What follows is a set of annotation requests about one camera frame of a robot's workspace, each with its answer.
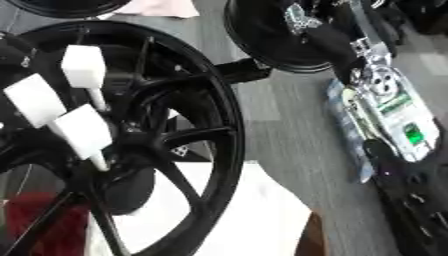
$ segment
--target white paper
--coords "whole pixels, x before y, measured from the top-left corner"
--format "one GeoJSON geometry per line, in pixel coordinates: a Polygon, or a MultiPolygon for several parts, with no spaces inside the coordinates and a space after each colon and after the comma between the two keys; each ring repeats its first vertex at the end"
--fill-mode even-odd
{"type": "MultiPolygon", "coordinates": [[[[210,163],[180,163],[181,171],[202,193],[211,173],[210,163]]],[[[183,194],[162,174],[156,174],[151,198],[129,216],[114,217],[132,253],[156,242],[189,212],[183,194]]],[[[246,163],[228,208],[196,256],[293,256],[311,210],[271,179],[257,163],[246,163]]],[[[96,223],[90,218],[87,256],[111,256],[96,223]]]]}

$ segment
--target white foam block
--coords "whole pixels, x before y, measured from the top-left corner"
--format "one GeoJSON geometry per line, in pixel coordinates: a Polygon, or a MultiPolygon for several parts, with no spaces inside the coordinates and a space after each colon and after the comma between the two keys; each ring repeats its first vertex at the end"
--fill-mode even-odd
{"type": "Polygon", "coordinates": [[[69,45],[61,64],[73,88],[99,89],[106,76],[106,63],[98,46],[69,45]]]}
{"type": "Polygon", "coordinates": [[[39,74],[31,75],[3,91],[37,129],[67,112],[56,92],[39,74]]]}
{"type": "Polygon", "coordinates": [[[106,121],[89,104],[54,120],[49,127],[62,136],[82,160],[112,144],[106,121]]]}

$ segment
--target cable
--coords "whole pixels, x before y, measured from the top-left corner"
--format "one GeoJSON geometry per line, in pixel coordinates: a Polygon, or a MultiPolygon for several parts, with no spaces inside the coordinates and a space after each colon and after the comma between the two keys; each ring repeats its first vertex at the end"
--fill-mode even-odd
{"type": "Polygon", "coordinates": [[[17,21],[17,18],[19,17],[20,14],[20,9],[16,9],[16,11],[14,12],[14,17],[12,17],[11,23],[9,23],[8,27],[6,28],[6,32],[10,33],[12,30],[12,27],[14,26],[14,24],[17,21]]]}
{"type": "Polygon", "coordinates": [[[372,4],[372,8],[377,9],[381,7],[384,3],[386,3],[386,0],[377,0],[375,3],[372,4]]]}
{"type": "Polygon", "coordinates": [[[32,164],[28,165],[28,169],[26,170],[25,176],[23,177],[22,181],[20,182],[20,186],[19,186],[19,189],[17,190],[16,196],[22,192],[23,187],[25,186],[25,183],[28,180],[32,170],[33,170],[33,165],[32,164]]]}

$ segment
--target black wheel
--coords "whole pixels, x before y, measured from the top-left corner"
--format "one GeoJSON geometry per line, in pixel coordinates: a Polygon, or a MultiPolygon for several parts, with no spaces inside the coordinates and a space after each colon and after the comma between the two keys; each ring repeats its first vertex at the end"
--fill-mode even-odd
{"type": "Polygon", "coordinates": [[[114,11],[130,0],[8,0],[11,4],[39,16],[53,18],[85,18],[114,11]]]}
{"type": "MultiPolygon", "coordinates": [[[[65,183],[5,255],[27,255],[55,220],[79,205],[89,207],[113,254],[129,255],[112,219],[111,212],[119,206],[108,201],[108,193],[115,184],[142,172],[146,172],[149,184],[147,196],[153,183],[151,176],[161,172],[183,193],[191,210],[168,235],[135,255],[192,255],[229,203],[244,160],[238,103],[213,64],[179,39],[126,23],[63,23],[25,33],[21,39],[38,49],[21,46],[32,55],[31,68],[57,90],[69,109],[89,99],[85,93],[69,88],[59,69],[66,46],[101,47],[108,66],[103,91],[110,105],[110,111],[102,115],[114,137],[113,145],[104,153],[113,161],[109,172],[96,171],[89,161],[78,160],[49,129],[32,129],[14,114],[15,109],[2,95],[0,104],[5,114],[0,115],[0,121],[5,128],[1,131],[4,144],[0,148],[0,172],[36,164],[65,183]],[[169,109],[179,112],[193,127],[166,129],[169,109]],[[198,141],[210,142],[213,152],[212,174],[202,194],[182,175],[171,153],[174,148],[198,141]]],[[[2,89],[32,73],[23,65],[2,66],[2,89]]]]}
{"type": "MultiPolygon", "coordinates": [[[[312,2],[301,4],[308,9],[312,2]]],[[[282,1],[277,0],[228,0],[224,25],[241,50],[270,67],[304,74],[330,69],[325,56],[306,38],[291,35],[282,8],[282,1]]]]}

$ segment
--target gray carpet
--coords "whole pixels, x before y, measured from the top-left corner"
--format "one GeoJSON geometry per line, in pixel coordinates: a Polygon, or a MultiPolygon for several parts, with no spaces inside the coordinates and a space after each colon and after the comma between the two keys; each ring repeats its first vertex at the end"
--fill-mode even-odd
{"type": "MultiPolygon", "coordinates": [[[[201,17],[179,20],[116,16],[161,29],[200,49],[214,63],[244,56],[222,23],[224,0],[196,0],[201,17]]],[[[0,3],[0,29],[24,32],[61,22],[0,3]]],[[[396,65],[409,75],[434,113],[443,119],[448,101],[448,43],[408,30],[396,65]]],[[[390,230],[371,185],[355,181],[356,170],[325,104],[331,72],[294,75],[235,86],[246,120],[247,159],[258,160],[280,184],[323,216],[332,256],[397,256],[390,230]]]]}

